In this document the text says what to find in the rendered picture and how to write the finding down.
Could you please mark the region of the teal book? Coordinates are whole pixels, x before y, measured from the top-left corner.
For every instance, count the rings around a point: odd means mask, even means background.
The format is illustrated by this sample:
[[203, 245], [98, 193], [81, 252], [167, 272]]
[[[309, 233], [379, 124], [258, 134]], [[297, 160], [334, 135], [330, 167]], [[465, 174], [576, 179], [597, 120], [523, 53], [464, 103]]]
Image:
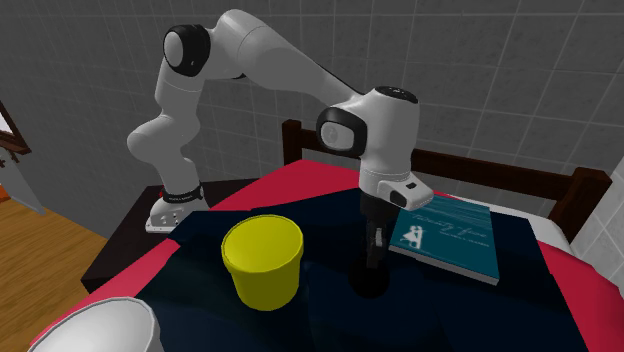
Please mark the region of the teal book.
[[500, 279], [490, 208], [436, 195], [425, 206], [402, 210], [389, 249], [481, 282]]

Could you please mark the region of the red bed with wooden headboard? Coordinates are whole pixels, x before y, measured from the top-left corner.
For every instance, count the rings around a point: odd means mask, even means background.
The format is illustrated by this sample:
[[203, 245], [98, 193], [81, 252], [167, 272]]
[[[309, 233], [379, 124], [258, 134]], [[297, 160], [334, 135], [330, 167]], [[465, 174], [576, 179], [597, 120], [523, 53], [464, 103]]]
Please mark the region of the red bed with wooden headboard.
[[[314, 132], [303, 129], [296, 120], [285, 121], [282, 130], [285, 166], [257, 180], [206, 183], [211, 207], [245, 210], [357, 187], [358, 172], [303, 159], [303, 150], [322, 148]], [[413, 152], [412, 162], [417, 171], [426, 174], [554, 200], [548, 217], [531, 220], [542, 255], [589, 351], [624, 352], [624, 298], [613, 283], [554, 242], [558, 235], [571, 240], [588, 219], [612, 184], [604, 171], [579, 167], [572, 175], [562, 175], [420, 149]], [[178, 248], [166, 237], [75, 307], [138, 294]]]

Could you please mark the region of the yellow cup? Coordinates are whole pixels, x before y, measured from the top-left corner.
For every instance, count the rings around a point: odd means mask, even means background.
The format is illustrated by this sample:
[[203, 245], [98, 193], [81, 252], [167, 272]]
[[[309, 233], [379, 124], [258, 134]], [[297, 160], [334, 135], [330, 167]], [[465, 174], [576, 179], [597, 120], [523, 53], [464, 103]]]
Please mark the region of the yellow cup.
[[238, 222], [221, 244], [222, 260], [239, 299], [258, 311], [279, 309], [293, 299], [303, 252], [300, 227], [274, 214]]

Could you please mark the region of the dark navy blanket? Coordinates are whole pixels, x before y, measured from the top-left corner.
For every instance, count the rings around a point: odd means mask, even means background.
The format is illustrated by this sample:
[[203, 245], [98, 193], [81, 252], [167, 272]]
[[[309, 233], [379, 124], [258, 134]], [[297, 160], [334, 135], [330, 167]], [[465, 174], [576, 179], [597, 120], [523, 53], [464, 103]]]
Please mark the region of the dark navy blanket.
[[140, 291], [165, 352], [588, 352], [529, 223], [494, 214], [500, 280], [483, 283], [398, 253], [379, 297], [358, 295], [365, 263], [358, 190], [276, 206], [302, 230], [299, 288], [284, 307], [244, 305], [221, 257], [243, 211], [197, 212], [175, 231], [177, 251]]

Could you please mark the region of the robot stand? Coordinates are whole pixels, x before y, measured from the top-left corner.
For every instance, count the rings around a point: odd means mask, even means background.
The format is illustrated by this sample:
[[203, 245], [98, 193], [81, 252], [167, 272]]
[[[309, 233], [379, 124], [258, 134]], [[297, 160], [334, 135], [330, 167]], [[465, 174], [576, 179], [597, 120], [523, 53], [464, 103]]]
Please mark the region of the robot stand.
[[81, 278], [89, 294], [161, 243], [166, 234], [147, 233], [145, 223], [162, 185], [146, 187]]

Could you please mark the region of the white bowl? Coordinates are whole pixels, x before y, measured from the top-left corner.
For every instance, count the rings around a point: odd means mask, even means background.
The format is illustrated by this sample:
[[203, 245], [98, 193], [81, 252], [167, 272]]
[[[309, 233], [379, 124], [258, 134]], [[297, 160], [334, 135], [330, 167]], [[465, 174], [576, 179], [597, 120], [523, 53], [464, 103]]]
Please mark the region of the white bowl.
[[49, 328], [27, 352], [165, 352], [152, 308], [133, 297], [85, 306]]

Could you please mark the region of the brown framed window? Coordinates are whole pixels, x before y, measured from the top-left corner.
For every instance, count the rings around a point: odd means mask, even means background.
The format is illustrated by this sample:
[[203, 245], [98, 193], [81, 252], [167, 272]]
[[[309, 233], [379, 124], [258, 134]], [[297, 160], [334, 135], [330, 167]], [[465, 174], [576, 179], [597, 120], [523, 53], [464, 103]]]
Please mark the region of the brown framed window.
[[12, 153], [26, 155], [32, 152], [17, 128], [12, 116], [0, 100], [0, 146]]

